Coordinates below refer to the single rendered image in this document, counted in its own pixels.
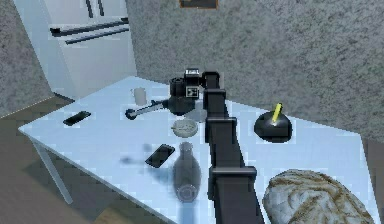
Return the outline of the brown framed picture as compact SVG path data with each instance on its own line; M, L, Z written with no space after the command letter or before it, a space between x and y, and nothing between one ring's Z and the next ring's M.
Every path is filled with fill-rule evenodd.
M179 0L181 8L216 9L218 0Z

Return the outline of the black round bowl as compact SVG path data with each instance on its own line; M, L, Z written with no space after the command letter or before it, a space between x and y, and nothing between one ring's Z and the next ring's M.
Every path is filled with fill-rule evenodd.
M270 143L284 143L291 139L292 123L284 114L279 114L273 121L274 113L265 112L258 117L254 124L254 132L261 139Z

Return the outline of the grey glass bottle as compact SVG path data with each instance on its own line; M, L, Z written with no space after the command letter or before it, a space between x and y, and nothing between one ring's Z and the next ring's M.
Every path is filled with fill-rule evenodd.
M173 166L173 187L181 202L193 202L201 186L201 169L193 155L193 145L182 142L179 145L179 157Z

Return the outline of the black cell phone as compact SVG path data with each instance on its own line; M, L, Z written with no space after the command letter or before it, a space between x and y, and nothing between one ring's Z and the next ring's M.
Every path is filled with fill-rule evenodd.
M175 152L175 148L162 144L146 160L146 164L154 168L160 168L162 164Z
M91 115L90 112L87 111L80 111L77 114L65 119L63 123L67 126L73 126L74 124L84 120L85 118L89 117Z

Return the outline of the white mug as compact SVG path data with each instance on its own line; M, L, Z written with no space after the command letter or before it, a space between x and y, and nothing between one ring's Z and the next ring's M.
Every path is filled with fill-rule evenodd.
M135 88L132 90L132 93L133 93L135 103L138 106L143 106L147 104L146 91L144 88L142 87Z

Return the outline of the white fridge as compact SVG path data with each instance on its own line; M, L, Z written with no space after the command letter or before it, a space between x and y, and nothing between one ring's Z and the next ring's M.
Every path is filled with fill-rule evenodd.
M137 74L131 30L67 45L66 40L129 28L124 24L69 36L53 37L50 28L76 28L128 18L126 0L90 0L89 18L85 0L13 0L51 91L80 99Z

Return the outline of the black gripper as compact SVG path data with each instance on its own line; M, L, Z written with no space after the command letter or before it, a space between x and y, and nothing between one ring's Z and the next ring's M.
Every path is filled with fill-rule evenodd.
M127 109L125 116L129 120L135 120L137 116L152 111L165 109L170 110L171 113L177 116L184 114L195 109L195 99L186 96L186 85L183 78L173 78L169 81L170 98L167 100L155 101L152 100L149 106L134 110Z

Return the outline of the brown white bread loaf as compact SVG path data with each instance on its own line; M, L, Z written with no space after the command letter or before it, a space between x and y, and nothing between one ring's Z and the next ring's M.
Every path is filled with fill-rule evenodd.
M311 170L289 169L271 178L262 202L271 224L375 224L343 184Z

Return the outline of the yellow pencil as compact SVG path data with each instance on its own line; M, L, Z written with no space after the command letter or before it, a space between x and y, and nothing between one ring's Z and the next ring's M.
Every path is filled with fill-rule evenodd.
M276 124L277 123L277 120L278 120L278 117L282 111L282 103L277 103L276 106L275 106L275 110L273 112L273 115L272 115L272 123L273 124Z

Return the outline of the white table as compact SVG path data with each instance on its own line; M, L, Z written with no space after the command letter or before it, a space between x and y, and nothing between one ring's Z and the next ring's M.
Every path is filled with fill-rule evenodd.
M169 224L216 224L214 205L206 183L197 199L180 202L173 189L175 155L160 167L145 160L162 144L179 146L171 126L176 116L167 110L129 120L125 111L134 107L132 89L142 87L150 99L168 97L165 84L128 77L21 127L41 157L54 153L65 161L160 216ZM262 196L269 180L288 169L324 173L348 188L365 206L375 224L381 220L374 197L364 148L358 134L295 118L293 136L283 144L260 139L253 131L261 110L229 102L237 119L237 136L246 164L257 170L255 190ZM80 111L84 120L67 126L63 121Z

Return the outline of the grey round dish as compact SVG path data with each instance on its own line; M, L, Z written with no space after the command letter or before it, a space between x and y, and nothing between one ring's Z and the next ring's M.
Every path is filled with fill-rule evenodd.
M198 125L191 119L176 120L171 126L171 129L176 136L189 138L197 133Z

